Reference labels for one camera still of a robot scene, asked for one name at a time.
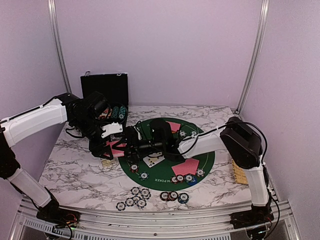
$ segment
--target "red playing card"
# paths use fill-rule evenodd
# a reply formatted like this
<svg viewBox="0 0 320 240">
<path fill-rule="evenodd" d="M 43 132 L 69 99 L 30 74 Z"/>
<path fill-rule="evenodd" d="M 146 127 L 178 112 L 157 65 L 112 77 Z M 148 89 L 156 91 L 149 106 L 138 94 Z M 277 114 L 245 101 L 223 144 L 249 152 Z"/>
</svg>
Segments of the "red playing card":
<svg viewBox="0 0 320 240">
<path fill-rule="evenodd" d="M 197 173 L 199 165 L 199 160 L 197 159 L 187 159 L 184 163 L 180 163 L 178 165 L 175 165 L 172 167 L 172 170 L 175 175 L 187 175 L 187 174 L 193 174 L 195 175 Z"/>
<path fill-rule="evenodd" d="M 178 132 L 179 128 L 180 128 L 180 123 L 176 123 L 176 122 L 171 122 L 171 121 L 166 121 L 168 124 L 170 124 L 171 127 L 171 131 L 172 132 Z"/>
<path fill-rule="evenodd" d="M 113 154 L 113 156 L 114 156 L 115 158 L 123 157 L 123 156 L 125 155 L 124 151 L 115 150 L 115 149 L 112 148 L 112 146 L 113 146 L 115 143 L 117 143 L 117 142 L 118 142 L 118 141 L 110 141 L 110 142 L 107 143 L 107 145 L 110 145 L 110 147 L 111 147 L 111 152 L 112 152 L 112 154 Z M 126 145 L 125 145 L 124 143 L 118 145 L 118 147 L 125 147 L 125 146 L 126 146 Z"/>
</svg>

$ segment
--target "purple wall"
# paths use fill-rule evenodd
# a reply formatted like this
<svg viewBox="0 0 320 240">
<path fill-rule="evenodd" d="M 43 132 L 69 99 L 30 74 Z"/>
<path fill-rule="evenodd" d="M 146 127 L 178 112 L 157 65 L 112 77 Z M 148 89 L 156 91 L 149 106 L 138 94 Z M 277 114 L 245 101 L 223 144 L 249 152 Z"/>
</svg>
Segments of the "purple wall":
<svg viewBox="0 0 320 240">
<path fill-rule="evenodd" d="M 237 106 L 261 1 L 59 0 L 71 87 L 80 76 L 129 73 L 131 104 Z"/>
<path fill-rule="evenodd" d="M 40 105 L 65 90 L 47 1 L 1 1 L 0 22 L 0 118 L 5 118 Z M 48 128 L 13 147 L 17 160 L 37 179 L 60 130 L 61 126 Z M 0 192 L 0 239 L 6 240 L 21 195 L 3 179 Z"/>
<path fill-rule="evenodd" d="M 272 1 L 244 118 L 270 145 L 266 162 L 303 240 L 319 239 L 320 2 Z"/>
</svg>

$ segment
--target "round green mat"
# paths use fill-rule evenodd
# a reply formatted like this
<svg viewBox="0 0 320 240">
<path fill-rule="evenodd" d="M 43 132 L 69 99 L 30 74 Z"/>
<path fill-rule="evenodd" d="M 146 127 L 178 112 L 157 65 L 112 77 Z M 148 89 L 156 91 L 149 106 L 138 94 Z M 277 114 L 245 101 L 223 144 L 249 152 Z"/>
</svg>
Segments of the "round green mat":
<svg viewBox="0 0 320 240">
<path fill-rule="evenodd" d="M 194 125 L 188 124 L 187 121 L 184 121 L 181 119 L 170 118 L 170 117 L 163 117 L 162 119 L 164 119 L 167 122 L 184 125 L 181 130 L 184 131 L 187 136 L 191 136 L 192 131 L 197 132 L 197 129 L 199 133 L 204 132 L 199 127 L 195 129 Z M 143 136 L 141 128 L 143 128 L 143 131 L 146 137 L 150 139 L 151 135 L 150 135 L 149 123 L 151 120 L 152 119 L 148 119 L 146 121 L 141 122 L 141 124 L 137 125 L 137 128 L 141 132 L 141 135 L 144 139 L 145 139 L 145 136 Z M 197 182 L 199 183 L 208 175 L 208 173 L 212 169 L 212 166 L 214 165 L 214 162 L 215 162 L 215 153 L 209 152 L 209 153 L 201 154 L 198 156 L 194 156 L 193 159 L 199 160 L 198 169 L 203 169 L 205 172 L 204 177 L 196 177 Z M 174 184 L 171 182 L 171 177 L 175 176 L 175 173 L 171 167 L 181 164 L 183 162 L 173 162 L 173 161 L 164 159 L 162 162 L 152 167 L 148 167 L 148 165 L 141 159 L 138 164 L 139 165 L 138 173 L 132 173 L 130 171 L 130 164 L 125 157 L 120 157 L 119 162 L 123 171 L 127 174 L 127 176 L 143 187 L 159 190 L 159 191 L 177 191 L 177 190 L 182 190 L 182 189 L 191 187 L 186 182 L 177 183 L 177 184 Z M 149 178 L 147 180 L 139 179 L 139 174 L 142 172 L 149 173 Z"/>
</svg>

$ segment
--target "marble tabletop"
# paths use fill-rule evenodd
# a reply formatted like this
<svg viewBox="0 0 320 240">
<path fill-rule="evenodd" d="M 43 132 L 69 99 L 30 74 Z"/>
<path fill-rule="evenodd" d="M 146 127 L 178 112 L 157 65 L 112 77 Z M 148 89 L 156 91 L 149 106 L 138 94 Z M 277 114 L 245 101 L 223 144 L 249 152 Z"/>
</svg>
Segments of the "marble tabletop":
<svg viewBox="0 0 320 240">
<path fill-rule="evenodd" d="M 204 131 L 223 125 L 233 113 L 229 107 L 217 106 L 130 106 L 127 126 L 158 117 L 192 122 Z M 47 187 L 62 206 L 116 211 L 118 202 L 132 197 L 131 188 L 139 187 L 119 164 L 104 168 L 100 158 L 91 155 L 87 139 L 75 139 L 63 130 L 45 165 L 40 184 Z M 179 193 L 188 193 L 187 204 L 162 201 L 161 191 L 150 190 L 151 198 L 143 209 L 127 207 L 125 211 L 171 211 L 221 206 L 251 200 L 247 185 L 236 184 L 231 156 L 216 151 L 215 161 L 204 180 Z"/>
</svg>

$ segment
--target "poker mat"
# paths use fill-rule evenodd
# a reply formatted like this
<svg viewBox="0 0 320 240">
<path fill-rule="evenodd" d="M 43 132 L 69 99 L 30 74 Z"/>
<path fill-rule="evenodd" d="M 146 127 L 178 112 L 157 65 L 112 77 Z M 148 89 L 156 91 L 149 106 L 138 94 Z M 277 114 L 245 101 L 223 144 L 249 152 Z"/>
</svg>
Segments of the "poker mat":
<svg viewBox="0 0 320 240">
<path fill-rule="evenodd" d="M 191 136 L 192 133 L 203 133 L 204 131 L 201 130 L 199 127 L 196 128 L 194 124 L 190 124 L 187 121 L 171 118 L 171 117 L 162 117 L 163 120 L 171 123 L 179 124 L 181 126 L 180 132 L 183 132 L 185 136 Z M 137 124 L 137 129 L 141 133 L 143 139 L 150 139 L 150 127 L 149 123 L 152 119 L 148 119 L 142 121 L 141 123 Z M 178 132 L 173 133 L 173 135 L 177 138 Z M 126 173 L 126 175 L 135 181 L 137 184 L 154 190 L 159 191 L 178 191 L 182 189 L 189 188 L 199 182 L 201 182 L 210 172 L 212 169 L 214 162 L 215 162 L 215 152 L 204 153 L 201 155 L 194 156 L 193 159 L 199 160 L 198 162 L 198 169 L 203 169 L 204 175 L 203 176 L 193 176 L 192 184 L 187 183 L 185 180 L 179 183 L 172 183 L 171 178 L 175 176 L 175 172 L 173 171 L 172 167 L 183 162 L 174 162 L 168 159 L 164 159 L 161 162 L 149 167 L 142 159 L 138 163 L 138 172 L 131 172 L 130 171 L 130 162 L 125 157 L 119 157 L 119 163 Z M 140 175 L 141 173 L 147 173 L 148 178 L 142 180 Z"/>
</svg>

